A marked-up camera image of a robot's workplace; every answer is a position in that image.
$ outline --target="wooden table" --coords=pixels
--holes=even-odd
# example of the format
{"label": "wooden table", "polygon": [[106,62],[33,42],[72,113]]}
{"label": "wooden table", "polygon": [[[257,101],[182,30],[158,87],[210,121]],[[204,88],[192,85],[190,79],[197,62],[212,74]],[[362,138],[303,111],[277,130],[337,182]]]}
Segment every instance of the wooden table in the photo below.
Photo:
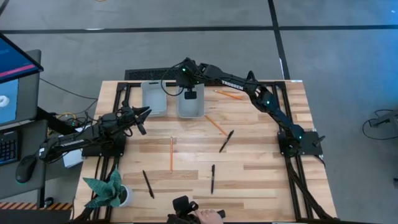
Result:
{"label": "wooden table", "polygon": [[[303,83],[285,82],[294,123],[312,129]],[[103,82],[96,117],[112,112],[117,83]],[[173,93],[174,88],[167,89]],[[244,100],[215,93],[215,89],[230,91]],[[141,89],[132,88],[130,106],[140,107],[141,97]],[[127,140],[119,170],[123,183],[134,191],[134,203],[131,207],[114,208],[111,222],[165,222],[167,214],[175,213],[172,200],[183,195],[196,201],[202,209],[224,209],[226,222],[295,220],[285,162],[277,143],[279,127],[268,114],[255,109],[245,93],[227,86],[205,88],[205,113],[227,133],[235,130],[222,153],[218,151],[225,136],[209,121],[177,118],[174,97],[167,96],[167,106],[166,117],[147,119],[145,136],[136,127],[132,129],[134,135]],[[174,138],[172,174],[171,136]],[[94,177],[97,160],[97,157],[90,157],[83,163],[75,198],[75,216],[90,200],[91,190],[82,177]],[[335,216],[324,166],[313,156],[302,156],[302,160],[308,189],[325,211]],[[213,164],[216,173],[212,195]],[[155,199],[148,193],[142,170],[147,172]],[[305,217],[302,195],[297,191]],[[101,209],[101,217],[104,217],[104,209]]]}

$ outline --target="orange pencil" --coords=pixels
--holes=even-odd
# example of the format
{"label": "orange pencil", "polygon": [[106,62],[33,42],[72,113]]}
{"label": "orange pencil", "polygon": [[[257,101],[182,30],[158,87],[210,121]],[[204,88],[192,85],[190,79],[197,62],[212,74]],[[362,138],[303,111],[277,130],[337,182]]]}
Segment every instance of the orange pencil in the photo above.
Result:
{"label": "orange pencil", "polygon": [[211,118],[209,118],[207,115],[205,115],[205,118],[206,118],[207,120],[209,120],[214,126],[216,126],[216,127],[219,129],[219,131],[221,131],[225,136],[228,135],[220,126],[218,126],[218,124],[216,124],[216,123],[215,123]]}
{"label": "orange pencil", "polygon": [[173,137],[170,137],[170,173],[173,173]]}
{"label": "orange pencil", "polygon": [[224,92],[223,90],[214,90],[214,91],[215,91],[216,93],[220,93],[220,94],[222,94],[222,95],[226,95],[226,96],[235,98],[235,99],[237,99],[237,100],[243,100],[240,96],[231,95],[231,94],[229,94],[229,93]]}

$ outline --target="robotic arm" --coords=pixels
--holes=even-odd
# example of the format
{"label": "robotic arm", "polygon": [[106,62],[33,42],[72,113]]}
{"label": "robotic arm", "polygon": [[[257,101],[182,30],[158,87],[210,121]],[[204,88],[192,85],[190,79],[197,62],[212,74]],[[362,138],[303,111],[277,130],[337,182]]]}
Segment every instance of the robotic arm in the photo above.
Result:
{"label": "robotic arm", "polygon": [[305,138],[305,131],[279,109],[275,96],[267,87],[258,82],[252,71],[246,79],[221,71],[214,65],[201,63],[186,58],[179,66],[181,74],[176,77],[177,85],[188,89],[185,92],[186,99],[196,98],[192,88],[199,83],[216,83],[229,86],[236,90],[244,91],[250,97],[251,103],[261,112],[268,113],[271,118],[285,131],[287,147],[292,150],[291,156],[301,148],[300,143]]}
{"label": "robotic arm", "polygon": [[141,134],[146,134],[143,124],[150,112],[149,107],[130,108],[128,102],[123,101],[122,108],[116,113],[105,114],[80,133],[48,138],[41,146],[39,158],[52,163],[64,153],[77,149],[82,149],[83,157],[122,156],[126,136],[132,136],[130,127],[137,126]]}

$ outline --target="human hand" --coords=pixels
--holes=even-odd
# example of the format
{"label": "human hand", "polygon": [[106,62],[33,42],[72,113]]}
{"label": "human hand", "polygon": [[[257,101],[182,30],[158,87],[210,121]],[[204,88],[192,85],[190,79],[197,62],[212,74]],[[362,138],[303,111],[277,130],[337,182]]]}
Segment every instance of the human hand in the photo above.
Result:
{"label": "human hand", "polygon": [[223,224],[223,219],[214,210],[195,210],[201,224]]}

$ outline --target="computer monitor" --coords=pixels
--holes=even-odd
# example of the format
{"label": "computer monitor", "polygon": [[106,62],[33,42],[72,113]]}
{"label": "computer monitor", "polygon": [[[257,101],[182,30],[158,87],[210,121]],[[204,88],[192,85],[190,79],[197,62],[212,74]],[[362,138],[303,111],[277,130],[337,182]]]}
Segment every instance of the computer monitor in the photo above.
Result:
{"label": "computer monitor", "polygon": [[0,83],[43,72],[43,67],[0,34]]}

